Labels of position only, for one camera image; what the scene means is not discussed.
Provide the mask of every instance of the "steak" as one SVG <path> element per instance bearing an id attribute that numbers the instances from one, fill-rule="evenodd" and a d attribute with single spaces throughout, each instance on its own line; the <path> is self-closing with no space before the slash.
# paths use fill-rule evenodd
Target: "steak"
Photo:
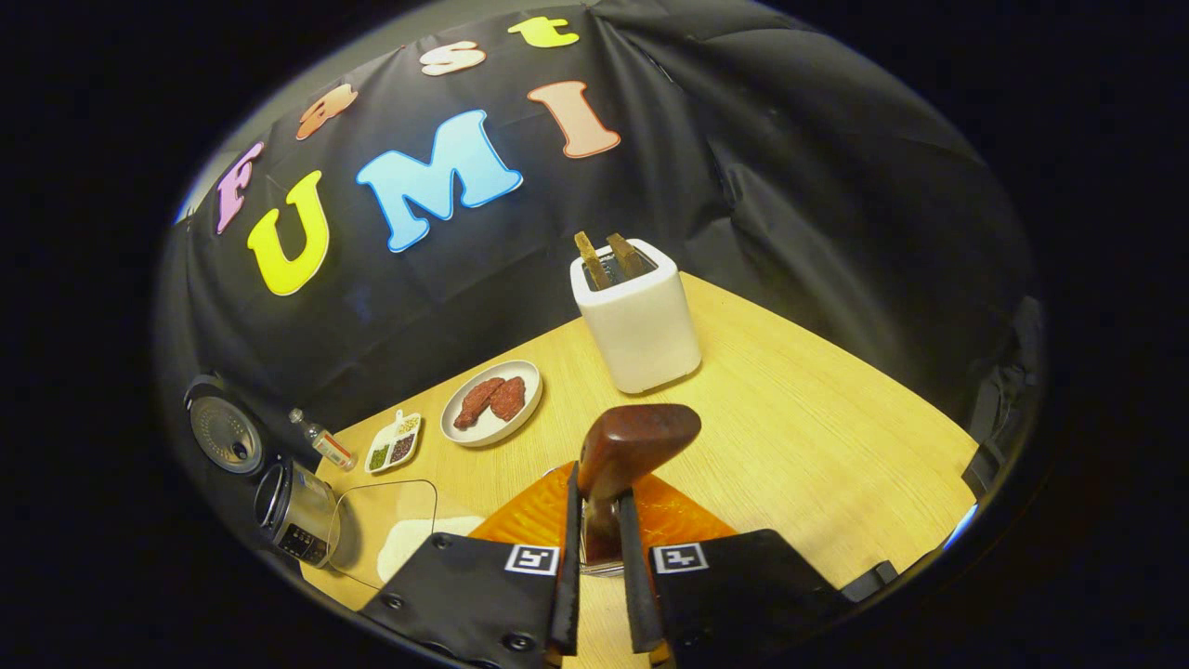
<path id="1" fill-rule="evenodd" d="M 479 421 L 479 415 L 483 414 L 483 410 L 487 409 L 487 404 L 491 403 L 491 395 L 503 385 L 504 380 L 495 377 L 492 379 L 487 379 L 483 384 L 479 384 L 474 389 L 471 389 L 471 392 L 463 398 L 463 411 L 460 411 L 458 418 L 454 419 L 454 428 L 466 430 L 467 428 L 474 425 L 476 422 Z"/>
<path id="2" fill-rule="evenodd" d="M 491 395 L 491 414 L 505 423 L 516 418 L 522 409 L 524 409 L 524 380 L 520 377 L 512 377 Z"/>

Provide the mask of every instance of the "wooden table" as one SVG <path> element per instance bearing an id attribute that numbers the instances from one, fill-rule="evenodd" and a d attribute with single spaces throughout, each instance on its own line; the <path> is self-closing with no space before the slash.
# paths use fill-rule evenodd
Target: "wooden table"
<path id="1" fill-rule="evenodd" d="M 427 479 L 459 509 L 490 516 L 546 471 L 578 459 L 603 411 L 625 404 L 693 408 L 698 440 L 656 474 L 738 531 L 772 528 L 842 587 L 882 560 L 898 570 L 943 542 L 974 504 L 962 471 L 976 444 L 895 381 L 816 334 L 737 295 L 681 274 L 702 346 L 691 377 L 641 396 L 619 393 L 591 334 L 573 320 L 338 435 L 360 460 L 397 409 L 424 417 L 419 453 L 379 475 L 360 463 L 317 475 L 336 493 Z M 442 408 L 474 374 L 507 360 L 541 371 L 545 395 L 515 435 L 465 449 L 441 434 Z M 383 543 L 380 520 L 367 532 Z M 308 582 L 359 610 L 376 593 L 302 564 Z M 579 656 L 570 669 L 648 667 L 633 656 L 622 579 L 581 578 Z"/>

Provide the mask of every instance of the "white plate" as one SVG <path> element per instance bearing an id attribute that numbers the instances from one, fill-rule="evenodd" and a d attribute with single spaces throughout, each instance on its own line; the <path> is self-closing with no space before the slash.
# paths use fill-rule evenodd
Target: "white plate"
<path id="1" fill-rule="evenodd" d="M 479 415 L 479 421 L 474 425 L 467 428 L 466 430 L 454 428 L 454 419 L 458 418 L 459 412 L 463 411 L 463 398 L 465 398 L 472 389 L 492 377 L 499 377 L 505 381 L 510 380 L 512 377 L 520 377 L 523 379 L 524 409 L 514 416 L 511 421 L 504 423 L 499 419 L 499 417 L 491 412 L 490 408 L 487 408 Z M 451 398 L 448 403 L 446 403 L 446 409 L 442 411 L 442 418 L 440 422 L 442 435 L 446 435 L 446 438 L 451 442 L 471 449 L 493 444 L 518 430 L 520 427 L 528 421 L 528 417 L 533 416 L 533 412 L 536 411 L 536 405 L 541 403 L 541 390 L 543 387 L 545 380 L 541 379 L 541 373 L 537 372 L 535 365 L 528 362 L 527 360 L 512 360 L 502 362 L 495 367 L 489 367 L 479 374 L 476 374 L 466 384 L 463 384 L 463 387 L 454 393 L 454 397 Z"/>
<path id="2" fill-rule="evenodd" d="M 404 423 L 405 421 L 411 421 L 415 424 L 407 430 L 401 430 L 401 424 Z M 409 448 L 409 453 L 404 454 L 404 457 L 402 457 L 396 462 L 389 462 L 388 457 L 385 456 L 384 465 L 380 465 L 375 469 L 371 468 L 372 454 L 375 454 L 379 449 L 391 448 L 397 442 L 397 440 L 403 440 L 409 435 L 413 435 L 413 447 Z M 410 414 L 409 416 L 404 416 L 403 411 L 397 410 L 396 421 L 394 421 L 391 425 L 385 425 L 384 428 L 380 428 L 378 433 L 376 433 L 376 437 L 372 440 L 372 446 L 370 449 L 367 449 L 367 459 L 364 460 L 364 472 L 366 472 L 367 474 L 376 474 L 379 472 L 384 472 L 385 469 L 396 467 L 397 465 L 408 462 L 409 459 L 413 457 L 413 454 L 417 453 L 417 437 L 420 435 L 421 435 L 421 415 Z"/>

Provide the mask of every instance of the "blue letter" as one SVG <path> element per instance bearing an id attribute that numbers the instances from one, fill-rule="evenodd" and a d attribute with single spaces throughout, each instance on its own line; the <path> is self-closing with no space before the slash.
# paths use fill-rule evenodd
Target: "blue letter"
<path id="1" fill-rule="evenodd" d="M 454 175 L 463 181 L 463 206 L 478 207 L 515 190 L 524 177 L 508 169 L 483 131 L 487 112 L 473 109 L 438 126 L 429 164 L 400 151 L 388 151 L 359 170 L 358 183 L 376 191 L 392 235 L 388 248 L 398 253 L 429 232 L 429 222 L 413 215 L 405 197 L 442 220 L 454 215 Z"/>

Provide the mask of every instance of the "letter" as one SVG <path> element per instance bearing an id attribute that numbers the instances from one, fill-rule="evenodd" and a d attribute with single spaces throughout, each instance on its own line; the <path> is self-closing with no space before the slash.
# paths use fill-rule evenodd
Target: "letter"
<path id="1" fill-rule="evenodd" d="M 482 63 L 486 53 L 476 49 L 474 42 L 455 42 L 426 51 L 421 56 L 421 71 L 429 76 L 441 76 L 452 71 L 465 70 Z"/>
<path id="2" fill-rule="evenodd" d="M 558 121 L 566 146 L 566 157 L 585 158 L 619 145 L 619 134 L 603 127 L 594 109 L 586 102 L 581 81 L 559 81 L 528 91 L 528 99 L 545 105 Z"/>
<path id="3" fill-rule="evenodd" d="M 478 207 L 515 190 L 524 181 L 508 169 L 483 130 L 487 112 L 472 109 L 438 126 L 429 164 L 398 151 L 382 153 L 359 170 L 358 183 L 372 187 L 392 234 L 388 248 L 398 253 L 429 232 L 413 215 L 408 198 L 441 220 L 454 215 L 454 175 L 463 182 L 463 206 Z"/>
<path id="4" fill-rule="evenodd" d="M 521 37 L 524 38 L 524 42 L 528 42 L 529 46 L 552 49 L 554 46 L 567 46 L 578 42 L 578 34 L 573 32 L 561 34 L 554 29 L 554 26 L 561 27 L 565 25 L 570 25 L 570 21 L 566 19 L 547 19 L 545 17 L 535 17 L 514 25 L 508 29 L 508 32 L 521 33 Z"/>
<path id="5" fill-rule="evenodd" d="M 301 121 L 301 126 L 297 128 L 297 139 L 306 139 L 317 132 L 317 128 L 322 127 L 322 124 L 327 119 L 341 114 L 342 109 L 350 107 L 351 102 L 354 102 L 358 96 L 359 94 L 351 89 L 350 83 L 344 83 L 322 95 L 317 102 L 310 105 L 306 109 L 306 113 L 297 119 Z"/>
<path id="6" fill-rule="evenodd" d="M 257 141 L 244 153 L 244 157 L 231 168 L 227 176 L 219 182 L 219 225 L 215 227 L 216 234 L 222 234 L 232 216 L 239 213 L 239 207 L 244 203 L 244 197 L 239 195 L 240 188 L 247 188 L 247 182 L 252 178 L 252 160 L 264 150 L 264 141 Z"/>
<path id="7" fill-rule="evenodd" d="M 285 202 L 297 207 L 297 217 L 306 231 L 306 247 L 295 259 L 285 257 L 277 235 L 277 209 L 269 209 L 247 235 L 247 247 L 256 252 L 264 284 L 277 295 L 292 295 L 317 273 L 331 245 L 331 228 L 326 212 L 317 197 L 317 179 L 322 172 L 314 170 L 302 177 L 285 195 Z"/>

